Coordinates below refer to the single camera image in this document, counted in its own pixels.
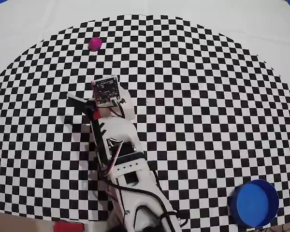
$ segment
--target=white table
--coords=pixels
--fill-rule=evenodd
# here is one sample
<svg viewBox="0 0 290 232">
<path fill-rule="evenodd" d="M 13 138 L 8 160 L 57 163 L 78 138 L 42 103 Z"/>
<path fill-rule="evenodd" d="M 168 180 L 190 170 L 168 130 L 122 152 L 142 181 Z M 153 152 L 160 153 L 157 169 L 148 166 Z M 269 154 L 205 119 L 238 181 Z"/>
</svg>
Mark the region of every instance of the white table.
<svg viewBox="0 0 290 232">
<path fill-rule="evenodd" d="M 213 29 L 258 54 L 290 86 L 290 6 L 281 0 L 9 0 L 0 4 L 0 73 L 47 36 L 121 14 L 178 16 Z"/>
</svg>

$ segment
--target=circuit board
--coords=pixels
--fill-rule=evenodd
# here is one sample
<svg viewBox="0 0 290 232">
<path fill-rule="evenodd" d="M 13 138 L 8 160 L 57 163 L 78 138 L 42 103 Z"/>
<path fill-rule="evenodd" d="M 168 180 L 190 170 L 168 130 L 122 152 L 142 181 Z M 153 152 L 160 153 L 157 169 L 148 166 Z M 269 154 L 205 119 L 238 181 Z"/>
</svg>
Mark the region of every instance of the circuit board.
<svg viewBox="0 0 290 232">
<path fill-rule="evenodd" d="M 91 85 L 97 106 L 109 103 L 111 99 L 120 100 L 117 76 L 95 80 Z"/>
</svg>

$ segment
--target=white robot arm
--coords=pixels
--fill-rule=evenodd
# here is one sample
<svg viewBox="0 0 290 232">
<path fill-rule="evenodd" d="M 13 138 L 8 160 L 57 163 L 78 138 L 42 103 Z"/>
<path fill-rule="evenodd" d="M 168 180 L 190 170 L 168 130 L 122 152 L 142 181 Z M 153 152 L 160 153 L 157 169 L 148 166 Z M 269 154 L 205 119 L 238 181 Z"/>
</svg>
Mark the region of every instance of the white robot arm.
<svg viewBox="0 0 290 232">
<path fill-rule="evenodd" d="M 121 229 L 114 231 L 181 232 L 177 220 L 180 215 L 163 195 L 155 171 L 149 169 L 136 128 L 130 122 L 135 118 L 131 97 L 118 87 L 120 98 L 112 104 L 108 104 L 111 98 L 106 104 L 97 105 L 96 99 L 86 101 L 67 95 L 90 119 L 99 175 L 111 187 L 107 193 L 121 222 Z"/>
</svg>

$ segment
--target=checkerboard mat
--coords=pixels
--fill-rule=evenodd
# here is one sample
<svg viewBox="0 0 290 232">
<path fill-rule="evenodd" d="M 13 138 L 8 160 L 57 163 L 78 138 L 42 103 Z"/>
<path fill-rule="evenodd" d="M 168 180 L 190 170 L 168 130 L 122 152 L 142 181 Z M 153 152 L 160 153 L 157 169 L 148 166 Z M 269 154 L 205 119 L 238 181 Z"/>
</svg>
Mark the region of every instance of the checkerboard mat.
<svg viewBox="0 0 290 232">
<path fill-rule="evenodd" d="M 92 37 L 103 40 L 88 51 Z M 118 75 L 134 123 L 184 231 L 237 231 L 234 187 L 272 183 L 290 222 L 290 90 L 232 39 L 168 16 L 85 22 L 34 45 L 0 74 L 0 212 L 46 220 L 106 220 L 89 121 L 66 94 L 92 97 Z"/>
</svg>

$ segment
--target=magenta ball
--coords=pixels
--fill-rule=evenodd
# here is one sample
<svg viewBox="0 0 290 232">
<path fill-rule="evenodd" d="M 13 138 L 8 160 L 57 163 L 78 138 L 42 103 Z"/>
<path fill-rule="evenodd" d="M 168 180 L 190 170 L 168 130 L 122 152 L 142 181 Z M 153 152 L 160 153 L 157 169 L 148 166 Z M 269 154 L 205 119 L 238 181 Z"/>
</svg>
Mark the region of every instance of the magenta ball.
<svg viewBox="0 0 290 232">
<path fill-rule="evenodd" d="M 90 51 L 96 52 L 101 48 L 101 45 L 102 45 L 102 39 L 94 37 L 89 41 L 88 48 Z"/>
</svg>

